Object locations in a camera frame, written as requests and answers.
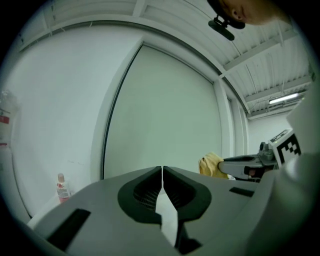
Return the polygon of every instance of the ceiling light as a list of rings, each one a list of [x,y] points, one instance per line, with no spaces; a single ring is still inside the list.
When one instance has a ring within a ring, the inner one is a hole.
[[[289,99],[295,98],[295,97],[297,97],[298,95],[299,95],[298,93],[294,93],[294,94],[290,94],[290,95],[283,96],[283,97],[280,97],[280,98],[276,98],[276,99],[270,100],[270,101],[269,101],[269,104],[274,104],[274,103],[278,103],[278,102],[283,102],[283,101],[285,101],[285,100],[289,100]]]

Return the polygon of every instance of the beige cloth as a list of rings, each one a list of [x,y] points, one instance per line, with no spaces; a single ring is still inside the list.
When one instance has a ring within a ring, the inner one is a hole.
[[[206,154],[199,161],[199,172],[206,176],[228,179],[228,175],[219,170],[218,164],[224,160],[215,153]]]

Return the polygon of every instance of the white ceiling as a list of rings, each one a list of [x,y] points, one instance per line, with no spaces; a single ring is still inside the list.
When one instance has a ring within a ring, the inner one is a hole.
[[[311,82],[301,38],[291,25],[228,28],[228,41],[208,26],[216,16],[207,0],[51,0],[21,32],[21,49],[56,30],[81,22],[127,21],[162,30],[209,59],[243,99],[248,117],[268,111],[269,99],[303,92]],[[276,106],[290,110],[294,104]]]

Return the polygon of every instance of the bottle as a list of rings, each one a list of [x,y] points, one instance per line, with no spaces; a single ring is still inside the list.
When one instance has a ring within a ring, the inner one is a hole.
[[[65,181],[65,176],[62,173],[58,174],[58,183],[56,185],[56,191],[58,193],[60,203],[67,201],[71,197],[69,184],[67,181]]]

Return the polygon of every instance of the person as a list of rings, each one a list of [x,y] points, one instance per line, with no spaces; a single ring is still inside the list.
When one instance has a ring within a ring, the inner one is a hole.
[[[236,24],[263,25],[273,20],[291,23],[289,16],[271,0],[208,0],[208,3],[235,28]]]

